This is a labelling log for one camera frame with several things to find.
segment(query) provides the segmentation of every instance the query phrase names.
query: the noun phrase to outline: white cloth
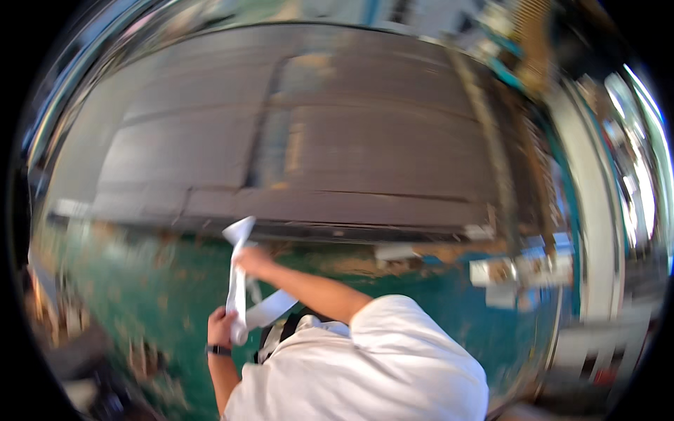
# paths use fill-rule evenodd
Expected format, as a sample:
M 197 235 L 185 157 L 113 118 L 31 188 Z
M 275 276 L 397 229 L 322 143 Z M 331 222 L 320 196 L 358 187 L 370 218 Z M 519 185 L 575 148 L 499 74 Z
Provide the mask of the white cloth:
M 414 300 L 373 300 L 350 327 L 297 329 L 245 364 L 223 419 L 484 420 L 485 371 Z

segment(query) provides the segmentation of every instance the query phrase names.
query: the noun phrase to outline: large machine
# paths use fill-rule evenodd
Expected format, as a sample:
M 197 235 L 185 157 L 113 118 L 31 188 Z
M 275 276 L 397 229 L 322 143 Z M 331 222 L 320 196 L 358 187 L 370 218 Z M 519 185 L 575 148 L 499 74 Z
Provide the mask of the large machine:
M 376 279 L 465 265 L 485 314 L 532 323 L 528 351 L 513 348 L 527 358 L 487 367 L 494 414 L 629 379 L 672 271 L 674 181 L 638 62 L 584 50 L 570 29 L 608 30 L 600 9 L 128 3 L 71 40 L 26 119 L 30 270 L 52 324 L 79 332 L 91 312 L 164 415 L 212 415 L 204 368 L 186 362 L 198 341 L 169 326 L 189 336 L 192 306 L 218 290 L 152 270 L 184 280 L 226 261 L 202 241 L 249 215 L 253 239 L 305 267 L 335 242 L 375 261 L 357 273 Z M 120 262 L 141 290 L 98 270 Z M 174 297 L 176 320 L 160 321 Z

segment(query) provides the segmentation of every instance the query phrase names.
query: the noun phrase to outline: hand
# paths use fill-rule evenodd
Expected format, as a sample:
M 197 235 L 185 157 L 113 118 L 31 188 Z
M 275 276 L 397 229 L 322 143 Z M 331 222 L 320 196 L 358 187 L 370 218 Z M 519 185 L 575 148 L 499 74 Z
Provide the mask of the hand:
M 246 274 L 263 281 L 278 265 L 269 256 L 269 253 L 259 247 L 244 247 L 234 258 L 234 264 L 243 269 Z
M 232 349 L 232 322 L 237 318 L 236 311 L 225 314 L 224 306 L 218 307 L 208 317 L 208 344 Z

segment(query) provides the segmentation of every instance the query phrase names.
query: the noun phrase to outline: dark gray panel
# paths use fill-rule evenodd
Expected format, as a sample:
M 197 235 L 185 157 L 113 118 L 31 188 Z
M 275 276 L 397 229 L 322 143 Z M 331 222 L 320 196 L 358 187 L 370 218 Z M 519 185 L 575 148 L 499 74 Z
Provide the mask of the dark gray panel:
M 473 118 L 468 96 L 456 73 L 446 67 L 391 57 L 343 57 L 321 54 L 289 59 L 278 92 L 287 101 L 325 103 L 349 95 L 438 108 Z
M 152 119 L 118 131 L 100 184 L 165 183 L 241 187 L 254 110 L 199 110 Z
M 99 190 L 92 210 L 97 218 L 178 216 L 185 205 L 187 194 L 187 189 L 171 187 Z
M 391 60 L 411 59 L 450 67 L 440 46 L 421 42 L 411 36 L 329 25 L 303 27 L 306 29 L 297 55 L 381 56 Z
M 125 120 L 188 108 L 259 108 L 266 96 L 272 66 L 230 66 L 188 74 L 160 77 L 141 89 Z
M 482 127 L 474 121 L 316 106 L 296 108 L 290 130 L 291 189 L 495 201 Z
M 186 216 L 407 226 L 486 224 L 484 203 L 458 203 L 414 197 L 358 193 L 242 189 L 194 191 Z

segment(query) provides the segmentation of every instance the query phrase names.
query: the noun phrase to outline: white paper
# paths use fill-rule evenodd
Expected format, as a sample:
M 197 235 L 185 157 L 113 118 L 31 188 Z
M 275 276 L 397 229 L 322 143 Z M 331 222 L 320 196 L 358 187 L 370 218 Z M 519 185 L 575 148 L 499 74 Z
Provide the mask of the white paper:
M 236 310 L 237 319 L 232 323 L 231 340 L 238 346 L 245 344 L 248 332 L 256 327 L 270 325 L 283 313 L 297 303 L 297 299 L 288 295 L 285 291 L 276 291 L 267 299 L 246 310 L 246 287 L 251 288 L 251 296 L 256 301 L 261 298 L 257 280 L 246 279 L 246 273 L 235 267 L 234 259 L 239 251 L 246 245 L 248 237 L 255 225 L 255 218 L 249 216 L 228 226 L 222 231 L 222 235 L 234 245 L 232 261 L 229 269 L 229 292 L 225 307 L 227 311 Z

